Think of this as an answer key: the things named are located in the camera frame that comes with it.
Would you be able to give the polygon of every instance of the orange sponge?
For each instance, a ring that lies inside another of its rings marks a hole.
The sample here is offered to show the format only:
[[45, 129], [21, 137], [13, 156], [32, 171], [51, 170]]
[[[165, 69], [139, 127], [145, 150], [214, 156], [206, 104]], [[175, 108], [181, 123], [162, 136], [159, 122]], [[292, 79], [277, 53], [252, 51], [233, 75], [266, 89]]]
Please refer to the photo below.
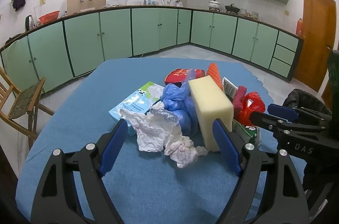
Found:
[[206, 75], [210, 75], [213, 81], [220, 87], [221, 90], [223, 90], [221, 77], [219, 74], [219, 69], [216, 63], [211, 63], [210, 66], [207, 69]]

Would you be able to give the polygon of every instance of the wooden chair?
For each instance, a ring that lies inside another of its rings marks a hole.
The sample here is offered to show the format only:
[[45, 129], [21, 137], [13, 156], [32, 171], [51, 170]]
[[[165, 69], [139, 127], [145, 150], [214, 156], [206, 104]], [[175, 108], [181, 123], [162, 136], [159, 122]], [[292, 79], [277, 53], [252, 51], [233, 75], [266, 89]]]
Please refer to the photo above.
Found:
[[[28, 136], [28, 148], [31, 149], [33, 141], [37, 139], [37, 119], [38, 109], [46, 112], [49, 115], [53, 115], [54, 111], [48, 107], [40, 104], [40, 96], [45, 78], [42, 78], [39, 82], [27, 88], [24, 91], [20, 91], [6, 75], [4, 70], [0, 67], [0, 76], [8, 84], [8, 89], [0, 82], [0, 118], [11, 127], [16, 129]], [[16, 99], [10, 109], [8, 115], [6, 115], [2, 108], [10, 96], [11, 92], [14, 91]], [[25, 114], [28, 114], [28, 129], [19, 125], [13, 119], [19, 118]]]

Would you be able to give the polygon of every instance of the crumpled tissue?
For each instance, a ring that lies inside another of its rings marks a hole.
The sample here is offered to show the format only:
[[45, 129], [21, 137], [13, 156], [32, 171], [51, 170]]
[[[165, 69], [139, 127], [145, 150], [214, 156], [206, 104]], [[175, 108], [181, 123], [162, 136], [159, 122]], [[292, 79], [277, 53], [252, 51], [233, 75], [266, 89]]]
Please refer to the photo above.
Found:
[[128, 120], [137, 132], [137, 143], [140, 151], [158, 152], [165, 147], [168, 155], [179, 168], [197, 161], [198, 156], [206, 156], [208, 151], [201, 146], [194, 147], [188, 136], [183, 136], [178, 117], [164, 109], [164, 104], [153, 105], [147, 115], [120, 110], [123, 118]]

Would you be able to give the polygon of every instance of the chair seat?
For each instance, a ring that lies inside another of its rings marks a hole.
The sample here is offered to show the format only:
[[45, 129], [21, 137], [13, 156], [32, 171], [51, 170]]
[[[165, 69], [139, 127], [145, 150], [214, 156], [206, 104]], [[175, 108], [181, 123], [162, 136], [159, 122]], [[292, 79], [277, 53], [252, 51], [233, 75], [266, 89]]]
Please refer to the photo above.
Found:
[[11, 110], [8, 114], [8, 118], [10, 120], [19, 118], [26, 114], [28, 111], [28, 107], [33, 99], [33, 96], [35, 92], [38, 89], [38, 85], [40, 84], [40, 81], [36, 84], [33, 84], [26, 90], [20, 92], [20, 94], [16, 97]]

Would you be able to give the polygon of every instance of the yellow sponge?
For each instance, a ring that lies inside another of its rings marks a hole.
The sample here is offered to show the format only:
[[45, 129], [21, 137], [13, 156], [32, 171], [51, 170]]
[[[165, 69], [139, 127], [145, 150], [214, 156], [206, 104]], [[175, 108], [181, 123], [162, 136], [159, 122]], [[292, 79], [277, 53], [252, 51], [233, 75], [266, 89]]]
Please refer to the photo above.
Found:
[[226, 128], [232, 131], [233, 105], [211, 76], [190, 80], [189, 88], [205, 147], [209, 151], [219, 151], [213, 137], [212, 124], [215, 119], [220, 118]]

